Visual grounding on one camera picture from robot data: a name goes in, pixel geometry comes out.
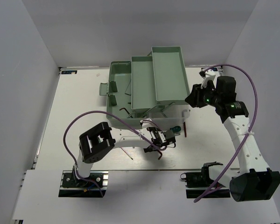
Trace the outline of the green toolbox with clear lid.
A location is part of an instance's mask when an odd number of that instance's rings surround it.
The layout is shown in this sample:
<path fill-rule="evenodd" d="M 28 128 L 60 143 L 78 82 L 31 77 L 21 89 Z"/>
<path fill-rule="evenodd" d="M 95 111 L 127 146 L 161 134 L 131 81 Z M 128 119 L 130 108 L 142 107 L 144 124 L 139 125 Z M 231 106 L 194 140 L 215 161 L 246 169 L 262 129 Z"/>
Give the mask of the green toolbox with clear lid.
<path fill-rule="evenodd" d="M 99 94 L 106 96 L 106 118 L 112 127 L 126 128 L 123 120 L 140 129 L 143 119 L 151 119 L 162 130 L 183 125 L 190 116 L 185 102 L 190 89 L 181 47 L 152 47 L 147 56 L 111 62 Z M 119 111 L 122 107 L 130 116 Z"/>

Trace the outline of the blue handled screwdriver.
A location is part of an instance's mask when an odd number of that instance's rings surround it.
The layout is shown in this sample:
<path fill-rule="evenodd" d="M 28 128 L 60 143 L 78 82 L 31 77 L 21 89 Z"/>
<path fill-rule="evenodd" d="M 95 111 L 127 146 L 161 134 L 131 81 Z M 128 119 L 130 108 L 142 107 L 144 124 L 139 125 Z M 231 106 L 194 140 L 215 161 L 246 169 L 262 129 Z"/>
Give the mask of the blue handled screwdriver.
<path fill-rule="evenodd" d="M 124 149 L 121 147 L 121 150 L 131 159 L 133 160 L 133 157 Z"/>

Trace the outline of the long brown hex key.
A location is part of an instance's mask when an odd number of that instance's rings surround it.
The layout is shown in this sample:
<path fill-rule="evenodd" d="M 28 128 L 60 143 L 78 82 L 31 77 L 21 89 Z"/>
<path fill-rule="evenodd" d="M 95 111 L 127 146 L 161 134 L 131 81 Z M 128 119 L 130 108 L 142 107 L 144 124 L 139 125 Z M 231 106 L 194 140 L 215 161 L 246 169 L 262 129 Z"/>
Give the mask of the long brown hex key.
<path fill-rule="evenodd" d="M 186 128 L 186 122 L 183 123 L 183 130 L 184 130 L 184 137 L 187 137 L 187 128 Z"/>

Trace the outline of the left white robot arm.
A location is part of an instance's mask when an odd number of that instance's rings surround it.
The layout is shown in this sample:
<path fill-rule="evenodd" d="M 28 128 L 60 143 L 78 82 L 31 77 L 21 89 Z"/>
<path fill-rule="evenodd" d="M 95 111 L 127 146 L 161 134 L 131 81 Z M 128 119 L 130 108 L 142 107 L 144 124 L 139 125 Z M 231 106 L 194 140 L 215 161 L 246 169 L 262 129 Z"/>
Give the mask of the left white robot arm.
<path fill-rule="evenodd" d="M 145 124 L 135 133 L 128 129 L 112 128 L 107 122 L 101 122 L 79 136 L 79 156 L 74 166 L 73 181 L 78 186 L 89 182 L 91 168 L 102 160 L 112 149 L 140 147 L 145 153 L 162 151 L 169 145 L 175 145 L 175 134 L 162 131 Z"/>

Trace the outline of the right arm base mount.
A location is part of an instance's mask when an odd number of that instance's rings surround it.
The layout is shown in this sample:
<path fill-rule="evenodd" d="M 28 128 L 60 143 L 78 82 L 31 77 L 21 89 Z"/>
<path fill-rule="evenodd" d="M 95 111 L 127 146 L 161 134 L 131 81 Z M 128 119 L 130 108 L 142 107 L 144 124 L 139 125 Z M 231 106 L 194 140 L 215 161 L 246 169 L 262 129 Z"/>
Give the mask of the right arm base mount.
<path fill-rule="evenodd" d="M 186 172 L 180 175 L 181 181 L 185 182 L 186 198 L 195 199 L 200 196 L 209 186 L 203 180 L 201 172 Z M 207 194 L 204 198 L 230 198 L 230 192 L 226 187 L 221 187 L 219 190 Z"/>

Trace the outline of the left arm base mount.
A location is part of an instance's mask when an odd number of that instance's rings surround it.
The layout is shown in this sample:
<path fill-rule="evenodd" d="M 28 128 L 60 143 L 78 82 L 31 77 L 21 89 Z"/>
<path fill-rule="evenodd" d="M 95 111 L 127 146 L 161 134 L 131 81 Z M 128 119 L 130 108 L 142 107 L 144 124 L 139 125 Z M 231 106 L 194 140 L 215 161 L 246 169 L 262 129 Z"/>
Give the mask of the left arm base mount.
<path fill-rule="evenodd" d="M 100 191 L 94 183 L 77 179 L 73 171 L 63 171 L 58 197 L 102 198 L 107 190 L 108 176 L 108 171 L 91 172 L 89 179 L 100 187 Z"/>

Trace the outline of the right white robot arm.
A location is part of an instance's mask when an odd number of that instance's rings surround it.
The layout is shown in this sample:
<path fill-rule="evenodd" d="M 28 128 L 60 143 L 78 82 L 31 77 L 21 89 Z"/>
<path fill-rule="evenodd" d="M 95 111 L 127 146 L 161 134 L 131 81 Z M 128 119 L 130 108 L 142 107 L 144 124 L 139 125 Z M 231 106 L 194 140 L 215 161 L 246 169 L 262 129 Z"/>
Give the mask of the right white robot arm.
<path fill-rule="evenodd" d="M 269 200 L 280 184 L 280 173 L 272 171 L 261 155 L 250 130 L 248 110 L 244 102 L 236 100 L 235 89 L 233 77 L 218 77 L 216 84 L 206 79 L 202 84 L 193 85 L 185 99 L 193 108 L 213 106 L 235 148 L 227 165 L 220 162 L 203 165 L 201 179 L 208 188 L 196 202 L 221 187 L 228 188 L 237 202 Z"/>

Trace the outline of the large brown hex key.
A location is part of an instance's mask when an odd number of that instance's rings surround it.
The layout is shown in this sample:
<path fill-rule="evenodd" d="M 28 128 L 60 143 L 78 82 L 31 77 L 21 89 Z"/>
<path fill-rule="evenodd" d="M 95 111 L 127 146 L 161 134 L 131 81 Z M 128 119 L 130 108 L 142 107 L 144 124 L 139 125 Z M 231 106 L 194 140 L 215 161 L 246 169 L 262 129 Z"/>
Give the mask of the large brown hex key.
<path fill-rule="evenodd" d="M 156 152 L 158 153 L 158 160 L 160 160 L 162 158 L 163 154 L 160 150 L 156 150 Z"/>

